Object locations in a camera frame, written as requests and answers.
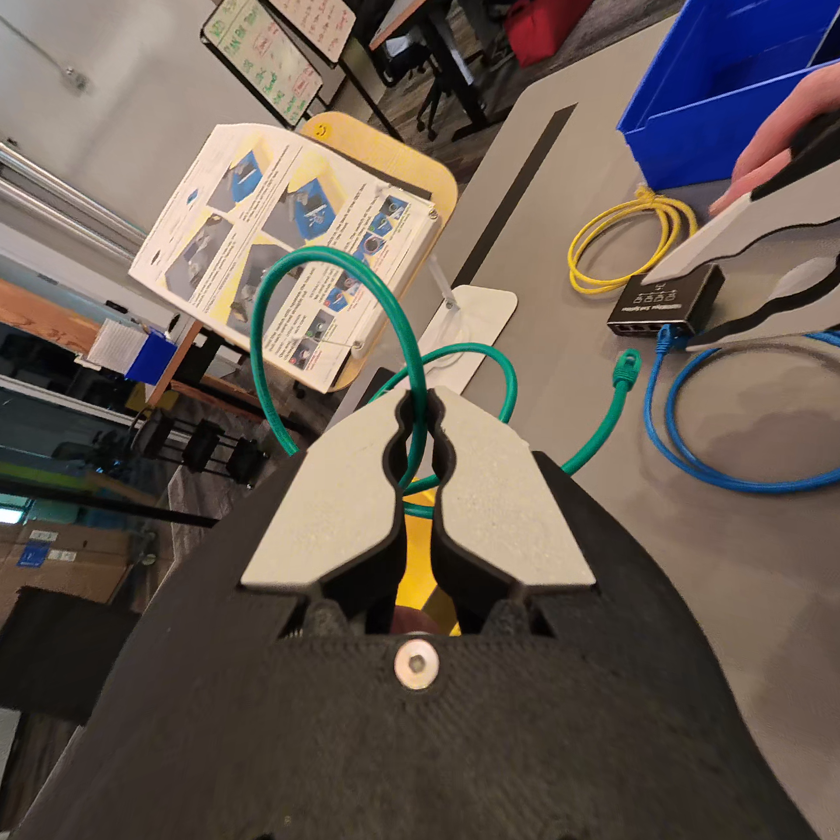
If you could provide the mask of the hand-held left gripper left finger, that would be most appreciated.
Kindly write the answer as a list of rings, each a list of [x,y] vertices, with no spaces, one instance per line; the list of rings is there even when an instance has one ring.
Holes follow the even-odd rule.
[[[357,616],[394,602],[406,570],[403,490],[409,392],[389,392],[313,444],[253,552],[240,584],[321,597]]]

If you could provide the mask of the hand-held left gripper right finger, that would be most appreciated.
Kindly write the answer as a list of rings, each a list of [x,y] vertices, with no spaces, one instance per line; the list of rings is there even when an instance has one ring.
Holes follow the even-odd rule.
[[[595,587],[526,441],[443,386],[429,392],[429,430],[439,478],[430,562],[461,623],[485,622],[507,599]]]

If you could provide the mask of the yellow plastic bin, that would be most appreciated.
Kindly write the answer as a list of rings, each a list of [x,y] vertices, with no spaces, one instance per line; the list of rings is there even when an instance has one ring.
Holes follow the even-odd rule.
[[[405,525],[406,570],[397,590],[392,633],[459,636],[455,605],[432,571],[432,521],[406,514]]]

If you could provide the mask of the black ethernet splitter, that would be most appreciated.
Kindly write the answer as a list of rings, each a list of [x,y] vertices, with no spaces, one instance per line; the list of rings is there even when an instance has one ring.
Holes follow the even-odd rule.
[[[686,278],[645,286],[634,277],[625,286],[606,321],[619,337],[654,338],[664,326],[693,337],[706,328],[725,282],[721,268],[702,266]]]

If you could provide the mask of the blue plastic bin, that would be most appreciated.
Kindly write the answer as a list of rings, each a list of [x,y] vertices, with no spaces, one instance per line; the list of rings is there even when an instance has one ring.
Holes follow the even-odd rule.
[[[689,1],[617,130],[649,187],[728,179],[761,123],[838,64],[838,1]]]

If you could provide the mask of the person's right hand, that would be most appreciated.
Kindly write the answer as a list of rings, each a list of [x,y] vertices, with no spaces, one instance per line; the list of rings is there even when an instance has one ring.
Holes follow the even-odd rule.
[[[766,183],[791,162],[791,145],[804,126],[839,107],[839,65],[815,69],[803,78],[759,126],[740,154],[727,191],[709,207],[716,217],[744,194]]]

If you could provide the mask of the black rolling cart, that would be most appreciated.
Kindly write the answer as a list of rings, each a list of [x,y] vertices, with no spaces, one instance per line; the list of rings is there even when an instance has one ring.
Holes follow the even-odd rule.
[[[210,475],[252,487],[269,461],[254,438],[233,437],[215,422],[190,423],[161,408],[132,427],[131,451],[141,457],[180,466],[194,475]]]

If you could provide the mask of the small blue bin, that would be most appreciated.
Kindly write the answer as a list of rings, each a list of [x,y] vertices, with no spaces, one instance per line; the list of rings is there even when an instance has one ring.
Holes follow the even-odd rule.
[[[123,377],[131,382],[156,385],[162,378],[177,351],[177,344],[163,332],[152,330],[147,333],[140,351]]]

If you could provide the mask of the cardboard box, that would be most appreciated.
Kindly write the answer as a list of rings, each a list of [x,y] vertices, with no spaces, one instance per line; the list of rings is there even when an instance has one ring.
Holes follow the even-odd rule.
[[[126,531],[76,524],[1,526],[1,621],[26,586],[106,603],[130,565],[132,537]]]

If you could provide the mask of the white paper stack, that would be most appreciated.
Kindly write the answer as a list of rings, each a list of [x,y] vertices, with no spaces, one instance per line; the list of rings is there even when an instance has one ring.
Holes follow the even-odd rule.
[[[137,324],[129,325],[108,318],[102,323],[83,358],[99,369],[128,376],[150,336],[147,329]]]

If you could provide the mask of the red bag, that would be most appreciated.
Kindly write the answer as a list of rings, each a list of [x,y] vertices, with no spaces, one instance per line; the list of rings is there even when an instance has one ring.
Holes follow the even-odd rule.
[[[554,57],[592,1],[517,1],[503,20],[508,43],[524,69]]]

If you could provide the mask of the printed instruction sheet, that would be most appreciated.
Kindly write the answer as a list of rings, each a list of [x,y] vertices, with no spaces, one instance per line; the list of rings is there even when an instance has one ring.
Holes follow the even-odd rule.
[[[268,270],[307,246],[357,259],[400,296],[440,228],[435,205],[281,128],[222,124],[207,138],[135,256],[129,275],[249,350]],[[283,276],[262,329],[267,364],[327,393],[385,325],[345,269],[307,263]]]

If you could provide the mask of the wooden display board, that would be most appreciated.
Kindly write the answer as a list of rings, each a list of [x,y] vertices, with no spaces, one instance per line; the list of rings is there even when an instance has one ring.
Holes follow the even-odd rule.
[[[423,257],[416,260],[406,275],[397,299],[408,312],[407,301],[412,288],[430,287],[436,305],[453,307],[453,283],[445,278],[434,254],[459,199],[458,184],[452,172],[444,164],[342,112],[319,114],[307,121],[301,132],[359,167],[378,172],[382,180],[400,183],[404,190],[416,195],[428,194],[428,201],[437,212],[437,225]]]

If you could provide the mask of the large whiteboard green writing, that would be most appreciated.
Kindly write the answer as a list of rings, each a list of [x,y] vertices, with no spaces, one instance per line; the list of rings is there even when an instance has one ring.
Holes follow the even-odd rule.
[[[322,77],[263,3],[217,3],[199,37],[283,128],[308,119]]]

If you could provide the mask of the small whiteboard red writing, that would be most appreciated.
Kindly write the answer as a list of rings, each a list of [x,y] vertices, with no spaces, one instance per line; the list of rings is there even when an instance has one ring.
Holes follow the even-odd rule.
[[[352,35],[356,14],[344,1],[268,1],[270,12],[330,67]]]

